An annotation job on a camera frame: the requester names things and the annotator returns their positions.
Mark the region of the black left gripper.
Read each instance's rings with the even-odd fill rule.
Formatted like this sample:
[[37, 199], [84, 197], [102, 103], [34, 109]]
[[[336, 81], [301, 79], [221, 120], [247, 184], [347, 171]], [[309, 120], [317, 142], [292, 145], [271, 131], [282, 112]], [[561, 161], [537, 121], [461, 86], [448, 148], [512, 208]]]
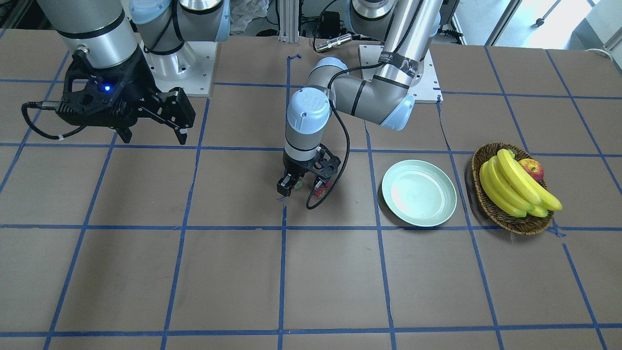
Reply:
[[283, 153], [283, 164], [284, 177], [277, 182], [277, 192], [289, 197], [294, 191], [294, 184], [309, 172], [317, 176], [313, 183], [312, 195], [315, 189], [323, 184], [331, 184], [331, 178], [337, 173], [342, 161], [324, 144], [307, 151], [300, 151], [287, 144]]

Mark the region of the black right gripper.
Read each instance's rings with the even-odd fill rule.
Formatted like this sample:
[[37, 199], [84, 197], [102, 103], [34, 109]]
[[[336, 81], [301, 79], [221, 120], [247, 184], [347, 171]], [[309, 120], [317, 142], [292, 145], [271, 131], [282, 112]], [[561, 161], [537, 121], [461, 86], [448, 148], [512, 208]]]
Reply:
[[173, 129], [185, 145], [196, 112], [182, 87], [160, 92], [142, 53], [107, 68], [95, 68], [82, 49], [72, 53], [65, 73], [64, 91], [56, 114], [75, 126], [113, 128], [122, 142], [133, 137], [138, 118], [151, 118]]

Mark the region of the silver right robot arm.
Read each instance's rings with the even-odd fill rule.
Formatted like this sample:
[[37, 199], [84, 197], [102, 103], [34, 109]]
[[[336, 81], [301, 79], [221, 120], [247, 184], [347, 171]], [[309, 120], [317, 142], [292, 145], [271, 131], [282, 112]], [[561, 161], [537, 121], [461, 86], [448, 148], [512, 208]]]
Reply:
[[230, 34], [228, 0], [40, 0], [71, 53], [60, 101], [27, 102], [31, 130], [63, 140], [87, 127], [113, 129], [129, 143], [131, 127], [149, 118], [184, 145], [196, 112], [189, 96], [208, 93], [209, 60], [193, 48]]

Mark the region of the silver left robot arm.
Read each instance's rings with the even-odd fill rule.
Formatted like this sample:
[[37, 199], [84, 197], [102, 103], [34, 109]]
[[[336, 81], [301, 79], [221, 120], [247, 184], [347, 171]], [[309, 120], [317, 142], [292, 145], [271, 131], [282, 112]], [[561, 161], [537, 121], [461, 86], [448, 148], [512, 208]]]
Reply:
[[320, 60], [306, 85], [287, 107], [283, 163], [277, 182], [282, 196], [291, 195], [298, 180], [314, 173], [314, 189], [332, 182], [344, 168], [321, 142], [332, 114], [342, 112], [384, 128], [406, 126], [415, 98], [409, 93], [439, 25], [440, 0], [350, 0], [349, 24], [357, 34], [383, 44], [367, 69], [370, 81], [353, 77], [335, 57]]

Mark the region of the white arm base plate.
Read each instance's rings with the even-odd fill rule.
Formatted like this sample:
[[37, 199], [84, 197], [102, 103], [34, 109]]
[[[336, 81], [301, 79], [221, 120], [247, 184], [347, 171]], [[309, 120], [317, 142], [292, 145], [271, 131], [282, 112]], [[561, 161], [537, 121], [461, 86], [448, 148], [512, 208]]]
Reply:
[[[378, 58], [382, 51], [383, 46], [361, 44], [359, 46], [360, 65], [371, 66], [373, 64], [377, 64]], [[376, 69], [364, 70], [362, 72], [362, 78], [368, 82], [371, 82], [375, 75], [378, 77], [389, 78], [400, 84], [405, 84], [410, 78], [406, 73], [391, 65], [382, 67], [378, 73], [376, 72]], [[408, 93], [414, 96], [415, 101], [418, 104], [435, 104], [437, 102], [441, 103], [444, 101], [435, 70], [435, 64], [432, 60], [431, 50], [426, 52], [425, 58], [418, 64], [417, 74], [415, 74], [415, 77], [411, 80]]]
[[162, 92], [180, 87], [188, 97], [209, 97], [217, 49], [217, 42], [191, 41], [175, 53], [144, 56]]

